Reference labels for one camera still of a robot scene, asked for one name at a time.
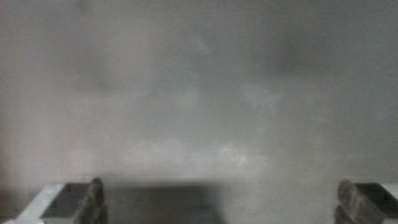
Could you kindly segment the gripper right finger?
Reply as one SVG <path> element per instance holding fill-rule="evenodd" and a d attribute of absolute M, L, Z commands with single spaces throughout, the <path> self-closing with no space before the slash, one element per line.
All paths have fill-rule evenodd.
<path fill-rule="evenodd" d="M 398 183 L 339 182 L 333 224 L 398 224 Z"/>

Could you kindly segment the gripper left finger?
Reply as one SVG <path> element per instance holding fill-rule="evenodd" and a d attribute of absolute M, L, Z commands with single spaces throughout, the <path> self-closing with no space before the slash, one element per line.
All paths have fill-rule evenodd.
<path fill-rule="evenodd" d="M 108 224 L 101 179 L 47 184 L 10 224 Z"/>

